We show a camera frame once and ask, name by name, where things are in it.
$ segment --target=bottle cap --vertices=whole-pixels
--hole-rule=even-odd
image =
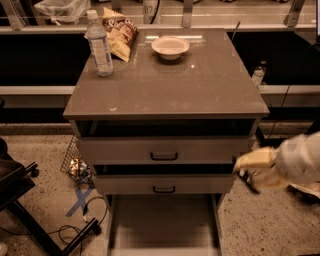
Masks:
[[[98,19],[98,14],[96,10],[87,11],[88,20],[96,20]]]

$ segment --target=plastic bag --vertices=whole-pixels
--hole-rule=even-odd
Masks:
[[[34,5],[37,11],[50,16],[57,25],[79,23],[79,18],[91,7],[90,0],[43,0]]]
[[[112,54],[128,62],[133,43],[136,39],[138,28],[132,20],[110,10],[103,8],[102,24],[106,29],[108,44]]]

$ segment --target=water bottle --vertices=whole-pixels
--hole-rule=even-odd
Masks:
[[[261,85],[264,75],[267,72],[266,66],[267,66],[267,62],[265,60],[261,60],[260,64],[256,66],[253,71],[252,81],[257,88]]]
[[[113,73],[113,63],[107,42],[106,30],[100,23],[96,10],[87,11],[87,17],[87,38],[98,75],[109,76]]]

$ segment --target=snack bag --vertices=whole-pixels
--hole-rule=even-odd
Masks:
[[[108,8],[104,8],[102,24],[107,31],[111,53],[128,62],[138,33],[137,26],[124,15]]]

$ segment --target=wire basket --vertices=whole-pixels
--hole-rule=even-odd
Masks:
[[[90,166],[81,159],[76,142],[77,138],[72,136],[60,170],[67,173],[80,187],[93,188]]]

